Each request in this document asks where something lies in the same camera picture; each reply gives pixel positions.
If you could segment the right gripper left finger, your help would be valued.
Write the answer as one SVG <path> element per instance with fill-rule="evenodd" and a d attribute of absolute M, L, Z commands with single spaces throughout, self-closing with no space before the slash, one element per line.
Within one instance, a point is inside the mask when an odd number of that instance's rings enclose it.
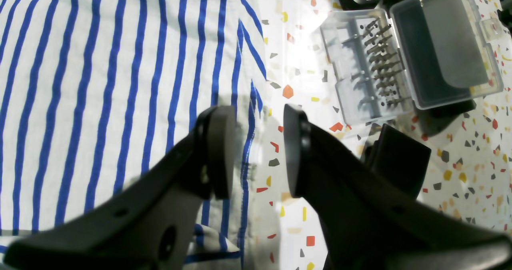
<path fill-rule="evenodd" d="M 87 214 L 7 249 L 4 270 L 180 270 L 200 206 L 232 193 L 236 114 L 213 106 L 148 173 Z"/>

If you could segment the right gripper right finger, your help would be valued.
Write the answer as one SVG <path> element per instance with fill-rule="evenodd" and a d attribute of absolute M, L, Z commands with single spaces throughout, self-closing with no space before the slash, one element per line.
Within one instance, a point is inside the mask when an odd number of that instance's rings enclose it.
<path fill-rule="evenodd" d="M 309 122 L 284 107 L 290 194 L 318 214 L 326 270 L 510 270 L 511 239 L 408 197 Z"/>

